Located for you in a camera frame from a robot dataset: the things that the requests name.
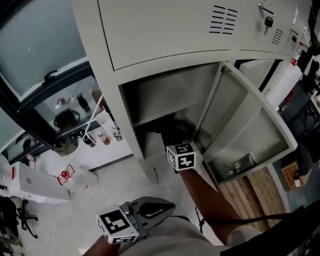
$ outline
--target brown bottle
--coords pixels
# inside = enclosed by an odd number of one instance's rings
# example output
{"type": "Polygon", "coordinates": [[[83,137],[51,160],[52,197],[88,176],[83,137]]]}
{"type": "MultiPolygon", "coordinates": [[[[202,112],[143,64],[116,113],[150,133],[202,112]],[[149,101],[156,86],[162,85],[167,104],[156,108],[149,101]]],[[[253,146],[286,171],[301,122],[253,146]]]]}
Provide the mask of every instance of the brown bottle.
{"type": "Polygon", "coordinates": [[[104,145],[110,144],[110,139],[102,131],[99,131],[98,138],[103,142],[104,145]]]}

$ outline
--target sleeve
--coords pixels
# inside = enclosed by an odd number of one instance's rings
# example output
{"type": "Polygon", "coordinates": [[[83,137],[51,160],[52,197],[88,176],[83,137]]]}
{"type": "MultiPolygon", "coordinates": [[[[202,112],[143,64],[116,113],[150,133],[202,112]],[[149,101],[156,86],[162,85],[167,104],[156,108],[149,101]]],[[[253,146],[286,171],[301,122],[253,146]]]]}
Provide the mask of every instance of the sleeve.
{"type": "Polygon", "coordinates": [[[253,228],[252,226],[240,226],[230,233],[226,241],[227,246],[235,247],[250,239],[262,234],[262,232],[253,228]]]}

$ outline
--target person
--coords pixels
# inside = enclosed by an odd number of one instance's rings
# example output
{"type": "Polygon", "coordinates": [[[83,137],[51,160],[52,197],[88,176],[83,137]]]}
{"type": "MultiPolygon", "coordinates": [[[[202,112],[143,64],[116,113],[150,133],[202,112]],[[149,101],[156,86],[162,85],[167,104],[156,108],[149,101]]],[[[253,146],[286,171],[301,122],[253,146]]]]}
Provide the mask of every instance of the person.
{"type": "MultiPolygon", "coordinates": [[[[205,219],[240,220],[231,204],[215,191],[196,171],[181,170],[179,174],[196,207],[205,219]]],[[[211,244],[189,221],[169,217],[150,229],[148,236],[134,243],[109,244],[101,236],[84,256],[218,256],[220,252],[242,244],[261,234],[248,225],[209,222],[215,235],[225,246],[211,244]]]]}

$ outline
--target wooden floor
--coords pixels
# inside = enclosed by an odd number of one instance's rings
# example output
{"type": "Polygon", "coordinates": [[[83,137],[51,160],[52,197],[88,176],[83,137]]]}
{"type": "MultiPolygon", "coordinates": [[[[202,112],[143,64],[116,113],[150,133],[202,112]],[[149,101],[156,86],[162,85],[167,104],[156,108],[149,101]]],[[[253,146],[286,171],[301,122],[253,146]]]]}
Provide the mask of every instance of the wooden floor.
{"type": "MultiPolygon", "coordinates": [[[[246,177],[217,185],[242,219],[286,213],[275,183],[263,168],[246,177]]],[[[266,231],[279,220],[262,220],[251,224],[259,231],[266,231]]]]}

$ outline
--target black cable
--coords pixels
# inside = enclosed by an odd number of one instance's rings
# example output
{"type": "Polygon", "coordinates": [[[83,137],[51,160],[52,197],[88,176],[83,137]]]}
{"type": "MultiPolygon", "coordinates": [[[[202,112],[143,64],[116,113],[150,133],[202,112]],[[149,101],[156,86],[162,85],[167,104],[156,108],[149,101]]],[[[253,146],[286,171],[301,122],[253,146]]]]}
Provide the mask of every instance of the black cable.
{"type": "Polygon", "coordinates": [[[291,213],[282,213],[282,214],[274,214],[274,215],[268,215],[268,216],[261,216],[257,218],[249,218],[249,219],[205,219],[203,218],[200,220],[200,216],[197,210],[197,207],[195,207],[195,212],[199,220],[199,226],[200,226],[200,232],[202,233],[203,225],[205,222],[211,222],[211,223],[220,223],[220,224],[233,224],[233,225],[245,225],[253,222],[259,222],[264,220],[283,220],[291,215],[291,213]]]}

